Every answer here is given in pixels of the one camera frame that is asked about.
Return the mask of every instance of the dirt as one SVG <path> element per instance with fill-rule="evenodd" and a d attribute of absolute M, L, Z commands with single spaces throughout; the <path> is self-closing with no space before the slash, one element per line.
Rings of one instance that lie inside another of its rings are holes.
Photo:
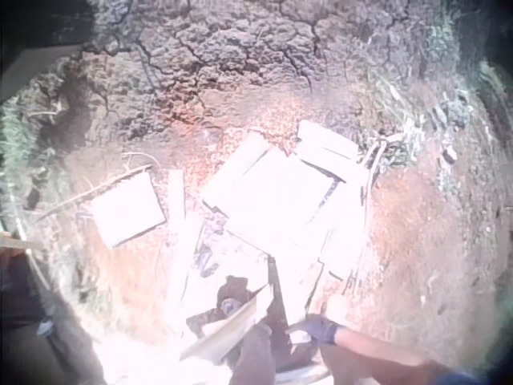
<path fill-rule="evenodd" d="M 243 258 L 264 256 L 223 233 L 223 217 L 200 200 L 248 132 L 289 153 L 297 123 L 310 119 L 364 151 L 379 134 L 400 132 L 411 116 L 417 131 L 408 136 L 407 167 L 387 167 L 385 159 L 372 192 L 366 275 L 349 320 L 449 365 L 479 364 L 496 331 L 496 280 L 511 250 L 509 142 L 496 139 L 494 121 L 459 70 L 458 36 L 444 24 L 441 5 L 162 3 L 102 2 L 92 44 L 21 93 L 24 108 L 49 108 L 58 95 L 69 102 L 64 116 L 34 122 L 55 155 L 27 220 L 146 163 L 165 208 L 167 170 L 182 168 L 187 209 L 205 215 L 204 242 L 219 265 L 230 266 L 212 285 L 236 270 L 256 289 Z M 450 120 L 435 129 L 433 108 L 455 103 L 457 90 L 470 95 L 458 115 L 466 127 L 455 130 Z M 458 154 L 454 165 L 442 158 L 448 144 Z M 84 202 L 31 232 L 52 244 L 55 288 L 96 342 L 121 333 L 138 341 L 127 349 L 142 343 L 157 350 L 167 340 L 164 298 L 175 238 L 165 225 L 109 250 Z M 344 289 L 341 282 L 330 292 Z M 215 307 L 214 297 L 205 294 L 204 304 Z M 102 362 L 105 371 L 109 363 Z"/>

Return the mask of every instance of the gloved hand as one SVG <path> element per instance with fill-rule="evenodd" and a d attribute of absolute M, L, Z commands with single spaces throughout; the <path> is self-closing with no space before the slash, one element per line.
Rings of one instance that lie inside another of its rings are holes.
<path fill-rule="evenodd" d="M 287 329 L 287 333 L 303 330 L 320 344 L 335 345 L 335 333 L 340 327 L 343 326 L 322 315 L 309 314 L 303 321 L 299 321 Z"/>

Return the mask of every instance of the ground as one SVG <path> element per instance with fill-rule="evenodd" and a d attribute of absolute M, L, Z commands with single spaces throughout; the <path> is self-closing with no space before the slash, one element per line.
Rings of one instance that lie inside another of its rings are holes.
<path fill-rule="evenodd" d="M 87 201 L 28 224 L 126 167 L 148 163 L 165 207 L 168 170 L 182 168 L 187 209 L 208 219 L 204 242 L 220 267 L 213 275 L 251 275 L 240 260 L 263 256 L 223 233 L 223 217 L 202 205 L 200 191 L 248 132 L 291 152 L 301 119 L 357 141 L 362 152 L 379 135 L 406 133 L 395 158 L 386 153 L 372 192 L 362 287 L 347 290 L 330 278 L 326 293 L 344 292 L 348 322 L 372 335 L 449 365 L 482 363 L 497 330 L 498 285 L 507 283 L 499 278 L 509 267 L 513 231 L 511 143 L 509 133 L 497 132 L 507 131 L 503 117 L 485 109 L 480 88 L 462 71 L 472 61 L 459 50 L 468 45 L 458 36 L 466 18 L 456 22 L 452 8 L 428 0 L 98 6 L 93 43 L 11 103 L 25 114 L 53 111 L 62 97 L 69 104 L 63 114 L 26 121 L 48 147 L 37 161 L 49 171 L 35 209 L 18 214 L 48 245 L 44 266 L 87 331 L 83 344 L 94 339 L 115 351 L 118 343 L 124 351 L 126 362 L 116 368 L 99 355 L 111 383 L 169 336 L 164 298 L 174 237 L 163 225 L 109 250 Z M 472 59 L 485 60 L 478 38 L 473 48 Z M 446 127 L 434 116 L 439 106 Z M 453 165 L 442 156 L 449 145 L 458 154 Z M 14 186 L 15 207 L 25 191 Z M 254 277 L 247 278 L 254 289 Z M 98 372 L 91 357 L 83 371 Z"/>

